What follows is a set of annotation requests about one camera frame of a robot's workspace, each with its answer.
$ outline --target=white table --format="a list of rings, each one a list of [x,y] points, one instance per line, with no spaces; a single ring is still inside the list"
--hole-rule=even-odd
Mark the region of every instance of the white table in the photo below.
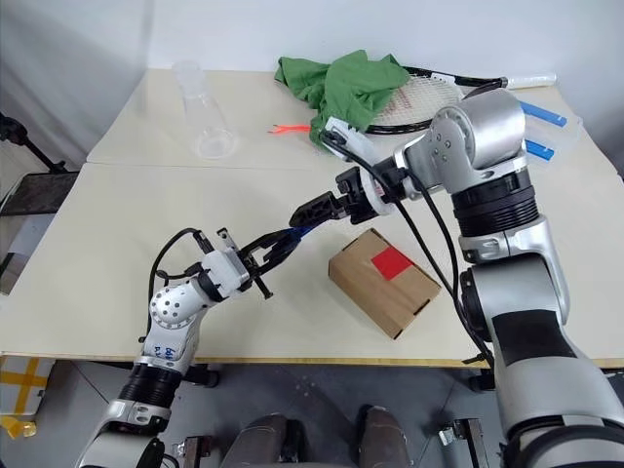
[[[261,89],[274,85],[262,74],[241,77],[264,83],[258,84]],[[149,267],[175,232],[199,227],[218,242],[214,233],[226,226],[239,245],[245,245],[263,234],[261,229],[285,227],[298,205],[333,189],[335,175],[347,169],[344,163],[317,154],[307,136],[279,136],[277,144],[272,139],[276,136],[266,135],[264,126],[278,118],[275,123],[300,123],[304,114],[309,116],[292,98],[284,98],[290,106],[284,115],[269,119],[257,113],[254,118],[261,122],[262,132],[256,132],[252,120],[247,127],[241,123],[255,111],[244,112],[247,107],[240,103],[237,107],[233,97],[229,97],[232,107],[225,105],[227,99],[220,91],[217,98],[233,127],[249,129],[245,143],[249,147],[256,140],[264,141],[262,151],[205,163],[173,137],[147,151],[152,144],[147,130],[162,122],[153,120],[151,111],[141,118],[133,111],[144,84],[90,156],[91,162],[84,166],[13,289],[3,311],[0,351],[132,359],[139,348],[137,337],[145,328]],[[524,96],[550,108],[566,106],[555,89]],[[156,101],[160,100],[166,96],[160,95]],[[161,119],[167,115],[163,111]],[[141,127],[145,137],[133,140],[132,133],[136,135]],[[600,365],[624,366],[620,313],[624,219],[619,215],[624,210],[624,186],[585,132],[573,150],[531,167],[530,173],[538,205],[551,220],[569,283],[572,306],[566,330]],[[437,193],[434,199],[456,237],[449,196]],[[449,275],[444,240],[425,204],[408,203],[408,207]],[[358,226],[348,221],[326,223],[305,238],[287,262],[266,275],[275,293],[271,299],[263,300],[253,289],[210,311],[202,324],[198,359],[455,366],[474,355],[445,293],[392,341],[329,280],[328,259],[371,226],[433,275],[397,215]],[[188,243],[175,250],[165,266],[178,271],[198,255]]]

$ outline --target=gray floor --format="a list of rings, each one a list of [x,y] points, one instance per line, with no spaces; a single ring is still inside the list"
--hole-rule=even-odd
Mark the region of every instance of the gray floor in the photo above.
[[[38,434],[11,441],[0,436],[7,468],[67,468],[96,426],[107,401],[126,381],[127,370],[87,362],[58,362],[37,414]],[[202,462],[216,467],[238,432],[257,417],[281,412],[305,423],[315,461],[353,466],[348,443],[362,404],[389,408],[402,423],[414,466],[470,466],[463,444],[443,448],[432,437],[438,425],[457,417],[479,417],[490,466],[498,466],[502,433],[493,393],[475,394],[463,381],[469,371],[343,366],[226,366],[215,389],[182,383],[173,416],[161,439],[211,434],[221,451]],[[624,381],[614,386],[624,395]]]

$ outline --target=blue object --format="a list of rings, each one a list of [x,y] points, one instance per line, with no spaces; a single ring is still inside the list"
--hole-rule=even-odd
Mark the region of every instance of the blue object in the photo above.
[[[534,154],[535,156],[545,159],[546,161],[550,161],[550,158],[555,154],[555,150],[551,148],[547,148],[535,141],[531,141],[530,139],[525,140],[526,151],[530,154]]]
[[[567,118],[563,115],[556,114],[550,110],[543,109],[528,102],[520,101],[520,107],[526,115],[532,115],[551,124],[555,124],[557,127],[563,127],[567,123]]]

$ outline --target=white wall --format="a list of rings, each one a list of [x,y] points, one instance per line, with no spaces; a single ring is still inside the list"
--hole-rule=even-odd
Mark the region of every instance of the white wall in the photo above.
[[[624,170],[624,1],[156,0],[149,65],[273,70],[279,56],[356,49],[498,76],[553,70],[566,100]]]
[[[0,0],[0,108],[79,163],[146,64],[273,70],[367,49],[477,76],[556,71],[624,160],[623,19],[621,0]]]

